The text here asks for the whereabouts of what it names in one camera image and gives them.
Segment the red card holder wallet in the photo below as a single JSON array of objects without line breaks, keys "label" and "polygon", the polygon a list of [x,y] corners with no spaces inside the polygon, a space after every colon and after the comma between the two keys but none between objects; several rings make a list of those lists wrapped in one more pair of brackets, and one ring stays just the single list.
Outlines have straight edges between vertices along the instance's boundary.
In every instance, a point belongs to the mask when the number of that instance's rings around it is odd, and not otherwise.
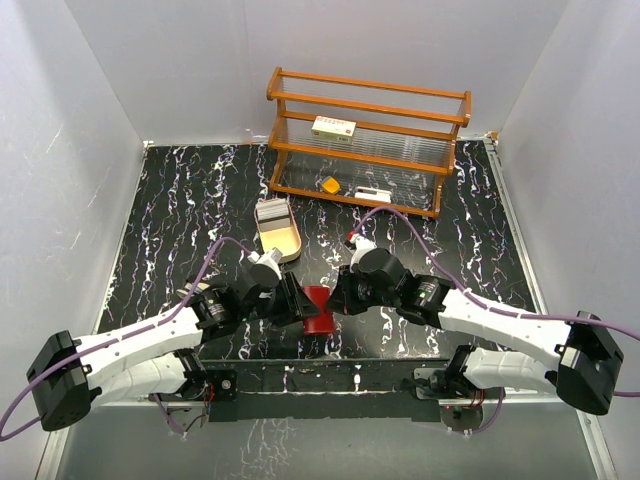
[{"label": "red card holder wallet", "polygon": [[305,286],[303,288],[307,297],[318,309],[317,315],[306,318],[303,321],[305,336],[331,335],[336,331],[333,313],[326,307],[330,297],[330,289],[325,286]]}]

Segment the beige oval card tray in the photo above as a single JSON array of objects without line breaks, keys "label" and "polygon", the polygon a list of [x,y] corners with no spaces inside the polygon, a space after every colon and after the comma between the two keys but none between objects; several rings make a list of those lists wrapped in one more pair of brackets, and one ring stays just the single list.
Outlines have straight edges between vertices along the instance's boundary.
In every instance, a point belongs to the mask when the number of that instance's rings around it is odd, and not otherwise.
[{"label": "beige oval card tray", "polygon": [[280,263],[294,261],[300,256],[302,241],[290,204],[288,218],[259,223],[256,219],[255,208],[254,218],[264,251],[272,248],[279,249],[282,252]]}]

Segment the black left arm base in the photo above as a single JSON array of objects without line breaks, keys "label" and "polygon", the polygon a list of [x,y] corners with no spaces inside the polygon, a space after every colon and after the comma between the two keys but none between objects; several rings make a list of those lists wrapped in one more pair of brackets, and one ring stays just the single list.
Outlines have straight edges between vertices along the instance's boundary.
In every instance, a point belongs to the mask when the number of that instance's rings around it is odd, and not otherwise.
[{"label": "black left arm base", "polygon": [[[230,402],[237,398],[237,373],[228,369],[207,369],[192,349],[171,352],[159,361],[170,376],[148,398],[159,407],[170,430],[182,440],[197,422],[203,425],[210,420],[215,402]],[[188,424],[181,425],[172,417],[170,402],[198,401],[203,403],[202,412]]]}]

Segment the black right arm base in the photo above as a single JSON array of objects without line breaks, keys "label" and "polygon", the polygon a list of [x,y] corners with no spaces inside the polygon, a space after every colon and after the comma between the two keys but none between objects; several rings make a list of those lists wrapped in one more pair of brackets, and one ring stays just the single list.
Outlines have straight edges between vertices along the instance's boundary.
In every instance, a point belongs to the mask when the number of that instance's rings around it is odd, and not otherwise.
[{"label": "black right arm base", "polygon": [[421,374],[415,370],[409,378],[401,381],[400,389],[408,391],[419,400],[461,401],[461,404],[443,406],[443,412],[451,418],[447,425],[448,432],[461,434],[465,438],[479,434],[496,421],[505,397],[503,388],[494,388],[498,394],[496,408],[492,416],[484,421],[482,404],[486,399],[487,390],[473,386],[463,375],[471,354],[482,352],[482,349],[475,346],[459,346],[444,370],[428,370]]}]

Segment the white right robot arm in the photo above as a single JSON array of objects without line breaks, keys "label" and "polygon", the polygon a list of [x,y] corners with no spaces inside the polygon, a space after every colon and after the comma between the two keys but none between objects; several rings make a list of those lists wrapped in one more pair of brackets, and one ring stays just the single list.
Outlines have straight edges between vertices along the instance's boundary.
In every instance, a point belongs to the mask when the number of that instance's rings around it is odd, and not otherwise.
[{"label": "white right robot arm", "polygon": [[413,324],[503,346],[502,351],[457,347],[445,369],[416,376],[417,389],[428,398],[524,389],[554,393],[577,410],[605,415],[624,360],[612,335],[589,316],[543,320],[526,310],[476,298],[450,280],[411,273],[383,248],[357,253],[340,268],[327,307],[344,315],[388,307]]}]

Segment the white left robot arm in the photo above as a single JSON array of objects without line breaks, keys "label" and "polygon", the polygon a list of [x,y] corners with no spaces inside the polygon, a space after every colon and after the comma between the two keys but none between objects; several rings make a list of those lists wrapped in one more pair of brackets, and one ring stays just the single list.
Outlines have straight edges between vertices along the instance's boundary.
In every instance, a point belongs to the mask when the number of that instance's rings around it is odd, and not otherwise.
[{"label": "white left robot arm", "polygon": [[276,326],[320,313],[291,272],[254,264],[230,282],[188,283],[180,303],[118,330],[79,338],[51,335],[27,370],[38,421],[69,427],[106,403],[153,394],[200,396],[207,376],[196,348],[233,335],[253,318]]}]

